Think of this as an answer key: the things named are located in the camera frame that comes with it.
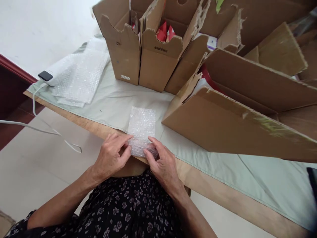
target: white wall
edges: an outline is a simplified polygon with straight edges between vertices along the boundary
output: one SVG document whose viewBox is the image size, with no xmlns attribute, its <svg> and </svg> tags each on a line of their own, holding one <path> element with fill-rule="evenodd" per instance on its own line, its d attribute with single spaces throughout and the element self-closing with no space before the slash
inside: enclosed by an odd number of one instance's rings
<svg viewBox="0 0 317 238">
<path fill-rule="evenodd" d="M 0 54 L 38 78 L 99 32 L 98 0 L 0 1 Z"/>
</svg>

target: bubble wrap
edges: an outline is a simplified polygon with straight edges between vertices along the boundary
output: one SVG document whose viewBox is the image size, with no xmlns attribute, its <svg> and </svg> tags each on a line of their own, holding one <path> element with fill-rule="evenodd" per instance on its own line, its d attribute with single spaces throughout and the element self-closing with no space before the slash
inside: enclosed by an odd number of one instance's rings
<svg viewBox="0 0 317 238">
<path fill-rule="evenodd" d="M 65 67 L 58 77 L 53 95 L 63 97 L 60 103 L 83 107 L 91 103 L 105 65 L 110 56 L 105 39 L 92 38 L 83 53 L 65 58 Z"/>
<path fill-rule="evenodd" d="M 149 146 L 151 142 L 148 139 L 148 136 L 155 137 L 155 122 L 154 110 L 132 107 L 128 127 L 128 134 L 134 136 L 128 141 L 132 146 L 131 155 L 145 157 L 143 149 L 147 149 L 154 158 L 158 156 L 157 150 Z"/>
</svg>

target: red product package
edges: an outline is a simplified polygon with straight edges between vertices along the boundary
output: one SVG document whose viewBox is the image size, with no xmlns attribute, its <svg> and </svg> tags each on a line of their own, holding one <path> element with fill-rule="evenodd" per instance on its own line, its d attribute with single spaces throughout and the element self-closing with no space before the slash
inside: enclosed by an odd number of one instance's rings
<svg viewBox="0 0 317 238">
<path fill-rule="evenodd" d="M 222 92 L 219 87 L 217 86 L 217 84 L 215 84 L 215 82 L 211 79 L 209 72 L 207 70 L 207 67 L 205 64 L 203 64 L 200 69 L 199 69 L 199 73 L 202 73 L 202 77 L 206 80 L 206 82 L 209 84 L 210 87 L 212 87 L 214 90 L 217 90 L 218 92 L 222 93 L 225 95 L 224 92 Z"/>
<path fill-rule="evenodd" d="M 166 21 L 159 27 L 159 29 L 156 32 L 156 37 L 158 40 L 165 42 L 166 37 L 167 37 L 167 32 L 166 32 L 167 26 L 166 26 Z"/>
<path fill-rule="evenodd" d="M 168 31 L 167 31 L 167 38 L 166 38 L 166 42 L 169 42 L 173 36 L 176 35 L 174 32 L 174 29 L 172 26 L 169 26 Z"/>
</svg>

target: floral dress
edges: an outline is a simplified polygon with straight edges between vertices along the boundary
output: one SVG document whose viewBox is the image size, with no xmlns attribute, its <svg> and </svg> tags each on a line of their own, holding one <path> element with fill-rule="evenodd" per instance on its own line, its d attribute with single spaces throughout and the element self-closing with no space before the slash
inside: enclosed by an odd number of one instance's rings
<svg viewBox="0 0 317 238">
<path fill-rule="evenodd" d="M 6 237 L 184 237 L 172 199 L 149 170 L 104 181 L 67 223 L 27 230 L 32 213 Z"/>
</svg>

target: wooden table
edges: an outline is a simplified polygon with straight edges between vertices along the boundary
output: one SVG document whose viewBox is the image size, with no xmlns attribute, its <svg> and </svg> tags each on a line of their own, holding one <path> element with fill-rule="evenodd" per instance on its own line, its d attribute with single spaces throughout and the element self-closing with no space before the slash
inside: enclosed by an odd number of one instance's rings
<svg viewBox="0 0 317 238">
<path fill-rule="evenodd" d="M 24 94 L 32 98 L 32 94 L 29 91 L 25 91 Z M 38 97 L 36 97 L 36 101 L 102 139 L 105 139 L 109 133 L 124 134 L 120 130 L 77 116 Z M 123 171 L 120 171 L 117 176 L 126 173 L 140 174 L 148 168 L 146 159 L 137 159 L 131 157 Z M 193 166 L 179 159 L 176 159 L 176 165 L 178 176 L 185 186 L 255 224 L 273 236 L 278 238 L 297 238 L 306 237 L 308 234 L 308 231 L 303 227 L 243 193 L 208 176 Z"/>
</svg>

